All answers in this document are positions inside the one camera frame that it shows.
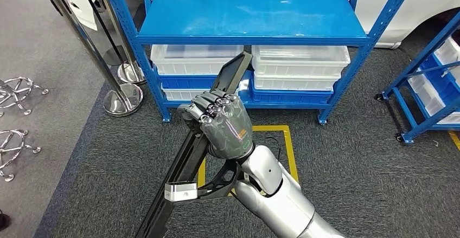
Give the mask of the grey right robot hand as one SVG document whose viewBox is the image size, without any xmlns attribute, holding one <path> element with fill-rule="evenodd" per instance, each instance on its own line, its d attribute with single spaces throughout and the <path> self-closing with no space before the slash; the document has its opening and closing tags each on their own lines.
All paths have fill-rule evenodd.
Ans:
<svg viewBox="0 0 460 238">
<path fill-rule="evenodd" d="M 238 95 L 215 89 L 179 105 L 178 110 L 185 120 L 198 123 L 212 145 L 212 156 L 240 159 L 252 151 L 252 123 Z"/>
</svg>

